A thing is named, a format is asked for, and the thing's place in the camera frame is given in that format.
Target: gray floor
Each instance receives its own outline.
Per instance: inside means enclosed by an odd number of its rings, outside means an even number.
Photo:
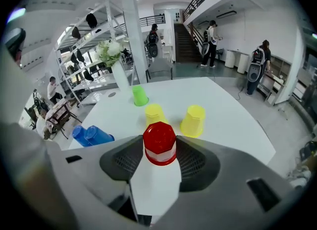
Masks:
[[[256,119],[266,134],[268,135],[272,145],[276,150],[276,154],[269,162],[268,166],[283,177],[295,168],[299,162],[299,149],[305,143],[312,139],[312,135],[306,128],[304,122],[293,108],[286,108],[288,120],[279,108],[283,105],[270,107],[264,103],[264,98],[259,92],[255,92],[252,97],[245,94],[245,90],[238,96],[243,83],[236,85],[236,79],[244,81],[245,75],[237,73],[236,69],[230,69],[224,66],[224,62],[216,61],[216,68],[209,67],[196,68],[196,63],[175,64],[173,68],[174,78],[184,77],[209,77],[222,88],[224,88],[232,97],[239,100],[239,103]],[[74,107],[72,112],[76,114],[80,120],[84,120],[93,106]],[[53,139],[57,142],[62,150],[67,150],[71,140],[71,132],[75,125],[79,122],[71,118],[64,126],[65,134],[69,137],[67,140],[61,132]]]

